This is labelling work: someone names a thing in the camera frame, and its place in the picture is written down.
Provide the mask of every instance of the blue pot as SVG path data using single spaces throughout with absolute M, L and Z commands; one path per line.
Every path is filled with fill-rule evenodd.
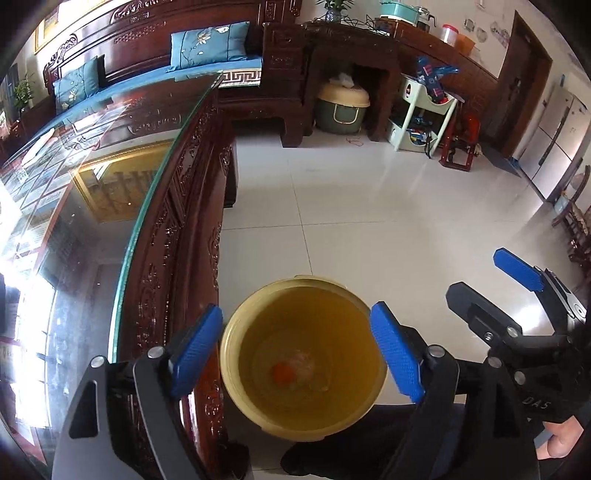
M 381 16 L 392 20 L 402 20 L 415 27 L 418 22 L 418 10 L 399 2 L 383 2 Z

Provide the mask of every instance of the refrigerator door handle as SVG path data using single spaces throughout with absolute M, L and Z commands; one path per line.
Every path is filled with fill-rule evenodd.
M 562 118 L 560 120 L 560 124 L 558 125 L 558 130 L 556 131 L 556 135 L 554 136 L 554 138 L 552 139 L 552 142 L 550 142 L 550 145 L 548 146 L 548 148 L 544 152 L 544 155 L 542 155 L 542 158 L 538 162 L 538 165 L 540 167 L 544 164 L 544 162 L 546 161 L 546 158 L 548 158 L 548 155 L 550 155 L 550 151 L 552 150 L 552 147 L 556 145 L 556 140 L 557 140 L 558 136 L 560 135 L 562 128 L 564 127 L 564 124 L 566 123 L 566 121 L 569 118 L 569 113 L 570 113 L 570 107 L 568 106 L 567 108 L 564 109 L 564 115 L 562 116 Z

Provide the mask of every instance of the cabinet drawer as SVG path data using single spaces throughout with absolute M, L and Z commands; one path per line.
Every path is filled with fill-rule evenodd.
M 303 54 L 300 48 L 269 48 L 263 56 L 263 70 L 300 72 L 302 69 Z
M 266 46 L 275 48 L 300 48 L 306 44 L 304 30 L 299 25 L 265 25 Z

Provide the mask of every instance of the red stool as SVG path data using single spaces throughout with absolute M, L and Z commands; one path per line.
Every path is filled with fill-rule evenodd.
M 439 163 L 447 168 L 470 171 L 474 153 L 476 152 L 478 136 L 480 135 L 480 121 L 472 113 L 465 113 L 463 115 L 460 113 L 460 121 L 457 121 L 457 116 L 458 112 L 453 114 L 452 121 L 449 122 L 446 128 L 443 137 L 443 151 L 441 152 Z M 461 148 L 468 153 L 466 165 L 453 162 L 453 156 L 457 148 Z

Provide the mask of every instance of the white plastic shelf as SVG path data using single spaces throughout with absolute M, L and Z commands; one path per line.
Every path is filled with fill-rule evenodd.
M 400 96 L 409 104 L 407 115 L 402 125 L 397 125 L 390 120 L 388 130 L 388 141 L 394 146 L 394 150 L 410 150 L 414 152 L 424 152 L 424 145 L 415 145 L 410 140 L 410 134 L 407 132 L 407 128 L 410 125 L 412 118 L 415 116 L 415 109 L 427 110 L 434 112 L 439 115 L 443 115 L 443 123 L 439 132 L 431 132 L 431 151 L 430 155 L 435 153 L 435 149 L 439 145 L 439 142 L 445 134 L 445 130 L 449 121 L 452 118 L 453 112 L 457 105 L 457 98 L 450 93 L 446 92 L 447 102 L 446 103 L 434 103 L 431 97 L 427 93 L 427 89 L 424 85 L 420 84 L 417 80 L 404 75 L 404 81 L 400 87 Z

